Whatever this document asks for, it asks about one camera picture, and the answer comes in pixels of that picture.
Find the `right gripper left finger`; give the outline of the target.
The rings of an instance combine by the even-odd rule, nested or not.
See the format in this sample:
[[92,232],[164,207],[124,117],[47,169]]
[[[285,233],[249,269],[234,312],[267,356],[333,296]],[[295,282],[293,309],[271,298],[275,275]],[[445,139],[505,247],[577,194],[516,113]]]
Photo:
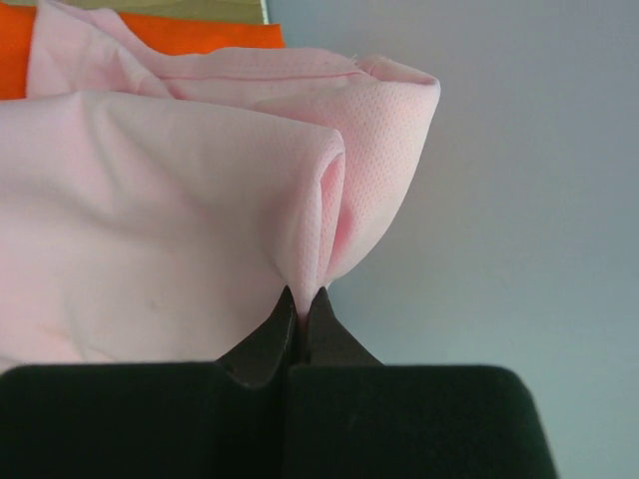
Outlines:
[[55,364],[1,376],[5,478],[277,478],[297,313],[215,361]]

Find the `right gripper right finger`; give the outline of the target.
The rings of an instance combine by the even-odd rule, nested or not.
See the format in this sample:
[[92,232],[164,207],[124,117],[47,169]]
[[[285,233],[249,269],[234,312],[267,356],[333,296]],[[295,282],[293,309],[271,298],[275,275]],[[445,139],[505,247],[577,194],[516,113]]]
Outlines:
[[532,394],[490,365],[385,365],[325,290],[287,384],[291,478],[554,478]]

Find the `pink t shirt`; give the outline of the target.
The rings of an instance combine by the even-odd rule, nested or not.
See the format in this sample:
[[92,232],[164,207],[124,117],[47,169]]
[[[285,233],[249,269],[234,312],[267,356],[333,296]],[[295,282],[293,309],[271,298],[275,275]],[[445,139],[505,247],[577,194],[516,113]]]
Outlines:
[[1,105],[1,365],[214,359],[393,221],[438,81],[309,48],[169,56],[38,5]]

